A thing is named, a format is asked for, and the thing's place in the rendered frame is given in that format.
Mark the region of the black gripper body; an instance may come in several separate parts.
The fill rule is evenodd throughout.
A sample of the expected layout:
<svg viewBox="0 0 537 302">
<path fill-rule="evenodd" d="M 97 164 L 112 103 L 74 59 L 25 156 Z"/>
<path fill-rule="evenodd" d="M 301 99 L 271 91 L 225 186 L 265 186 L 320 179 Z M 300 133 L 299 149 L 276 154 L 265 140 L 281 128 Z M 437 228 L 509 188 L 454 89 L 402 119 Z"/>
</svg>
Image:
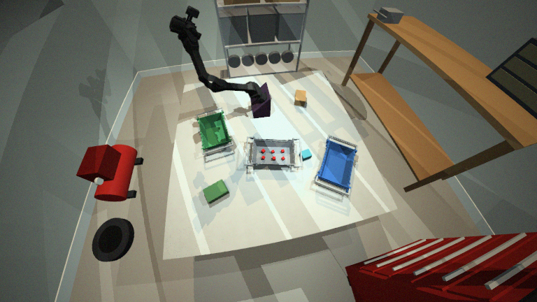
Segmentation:
<svg viewBox="0 0 537 302">
<path fill-rule="evenodd" d="M 192 22 L 192 18 L 193 18 L 193 17 L 194 17 L 194 18 L 198 18 L 198 16 L 199 16 L 199 11 L 198 11 L 197 9 L 191 7 L 191 6 L 188 6 L 188 7 L 187 7 L 187 10 L 186 10 L 186 14 L 188 14 L 187 19 L 186 19 L 186 25 L 188 25 L 188 24 L 192 24 L 192 25 L 194 25 L 194 27 L 196 27 L 195 24 Z M 186 25 L 185 25 L 185 26 L 186 26 Z M 196 28 L 197 28 L 197 27 L 196 27 Z M 180 34 L 178 34 L 178 39 L 179 39 L 179 37 L 180 37 Z M 180 40 L 180 39 L 179 39 L 179 40 Z"/>
</svg>

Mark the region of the brown block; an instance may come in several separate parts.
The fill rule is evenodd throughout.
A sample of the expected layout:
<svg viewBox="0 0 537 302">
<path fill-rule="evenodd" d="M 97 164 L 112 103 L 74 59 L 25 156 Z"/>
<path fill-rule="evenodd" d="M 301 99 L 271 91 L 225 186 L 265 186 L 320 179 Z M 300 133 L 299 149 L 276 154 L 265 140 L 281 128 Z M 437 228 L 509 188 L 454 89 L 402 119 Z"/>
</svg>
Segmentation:
<svg viewBox="0 0 537 302">
<path fill-rule="evenodd" d="M 297 90 L 295 91 L 295 106 L 304 106 L 306 102 L 306 91 L 303 90 Z"/>
</svg>

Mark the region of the green plastic tray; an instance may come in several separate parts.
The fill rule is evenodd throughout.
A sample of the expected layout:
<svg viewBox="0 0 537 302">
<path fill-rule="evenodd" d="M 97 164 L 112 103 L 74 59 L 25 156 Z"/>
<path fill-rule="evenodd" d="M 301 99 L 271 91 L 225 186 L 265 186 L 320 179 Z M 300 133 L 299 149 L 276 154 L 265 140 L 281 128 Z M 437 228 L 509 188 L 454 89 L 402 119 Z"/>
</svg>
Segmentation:
<svg viewBox="0 0 537 302">
<path fill-rule="evenodd" d="M 209 115 L 206 117 L 199 118 L 197 115 L 202 115 L 204 113 L 213 112 L 215 110 L 222 109 L 222 112 L 216 113 L 213 115 Z M 224 148 L 228 148 L 233 145 L 232 140 L 229 139 L 229 133 L 227 130 L 226 123 L 224 121 L 224 111 L 223 108 L 218 108 L 215 110 L 210 110 L 204 113 L 196 114 L 196 120 L 199 123 L 200 130 L 201 130 L 201 142 L 202 142 L 202 153 L 207 154 L 209 152 L 215 152 Z M 226 145 L 228 143 L 231 143 L 231 145 L 228 145 L 223 148 L 219 148 L 213 151 L 204 152 L 204 149 L 211 150 L 213 148 L 217 148 L 222 145 Z"/>
</svg>

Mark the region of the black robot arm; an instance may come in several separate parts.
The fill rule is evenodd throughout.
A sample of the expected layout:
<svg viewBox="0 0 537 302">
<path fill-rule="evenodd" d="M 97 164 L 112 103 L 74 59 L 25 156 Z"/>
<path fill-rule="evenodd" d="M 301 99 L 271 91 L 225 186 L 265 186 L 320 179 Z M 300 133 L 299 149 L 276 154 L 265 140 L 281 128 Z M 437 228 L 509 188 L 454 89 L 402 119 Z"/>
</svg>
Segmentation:
<svg viewBox="0 0 537 302">
<path fill-rule="evenodd" d="M 209 88 L 213 93 L 221 92 L 224 90 L 242 91 L 248 94 L 252 98 L 256 98 L 263 103 L 267 99 L 266 92 L 262 93 L 260 86 L 252 81 L 245 84 L 243 83 L 230 83 L 221 78 L 217 78 L 214 75 L 208 74 L 204 68 L 204 64 L 199 54 L 198 40 L 201 38 L 201 34 L 197 32 L 196 27 L 192 24 L 186 25 L 186 17 L 181 18 L 175 15 L 170 21 L 170 31 L 180 34 L 179 39 L 183 43 L 186 52 L 190 55 L 193 65 L 196 69 L 199 80 Z M 187 38 L 185 39 L 185 37 Z M 211 82 L 209 82 L 211 81 Z"/>
</svg>

